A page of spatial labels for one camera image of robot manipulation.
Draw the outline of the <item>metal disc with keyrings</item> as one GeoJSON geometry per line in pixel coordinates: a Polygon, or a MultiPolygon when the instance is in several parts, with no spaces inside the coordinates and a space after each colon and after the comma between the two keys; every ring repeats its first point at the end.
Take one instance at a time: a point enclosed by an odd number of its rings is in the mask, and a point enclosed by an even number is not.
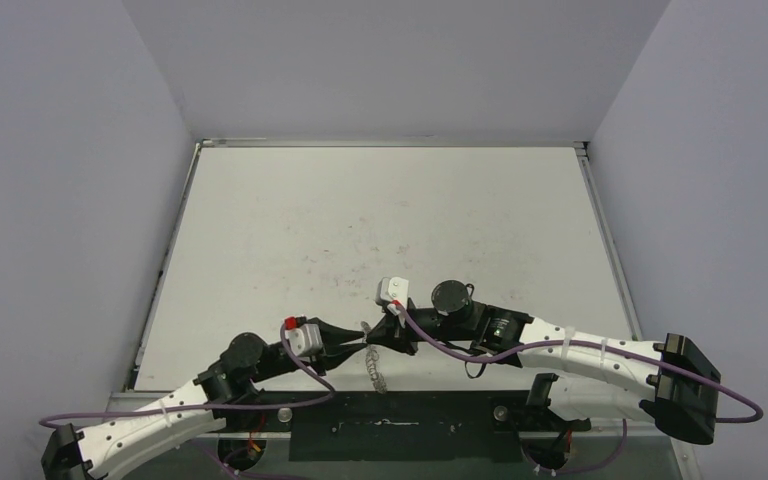
{"type": "Polygon", "coordinates": [[[379,369],[379,353],[374,345],[368,341],[369,334],[372,331],[371,326],[362,321],[360,323],[361,330],[363,332],[363,340],[365,344],[365,368],[373,389],[378,394],[386,394],[388,392],[387,383],[379,369]]]}

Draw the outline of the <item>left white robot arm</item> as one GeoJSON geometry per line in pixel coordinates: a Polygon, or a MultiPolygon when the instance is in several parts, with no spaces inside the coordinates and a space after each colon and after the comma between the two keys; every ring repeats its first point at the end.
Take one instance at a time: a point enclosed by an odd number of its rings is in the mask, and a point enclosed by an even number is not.
{"type": "Polygon", "coordinates": [[[320,319],[290,317],[280,339],[269,344],[255,333],[237,335],[194,379],[126,412],[58,414],[41,419],[52,433],[41,457],[47,479],[120,479],[147,461],[198,437],[250,428],[258,413],[312,407],[332,400],[335,388],[325,374],[364,350],[364,334],[320,319]],[[302,372],[325,394],[297,401],[269,401],[256,385],[302,372]],[[79,427],[76,420],[91,419],[79,427]]]}

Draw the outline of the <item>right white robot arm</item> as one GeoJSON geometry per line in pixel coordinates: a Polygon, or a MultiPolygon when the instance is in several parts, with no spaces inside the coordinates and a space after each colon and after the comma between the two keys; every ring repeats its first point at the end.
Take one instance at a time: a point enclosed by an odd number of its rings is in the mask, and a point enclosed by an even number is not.
{"type": "Polygon", "coordinates": [[[473,298],[474,288],[446,280],[429,308],[416,307],[409,282],[385,277],[375,302],[384,313],[369,343],[414,355],[420,343],[464,363],[548,371],[525,402],[528,421],[617,419],[649,422],[671,438],[710,445],[721,374],[688,337],[622,340],[563,327],[473,298]]]}

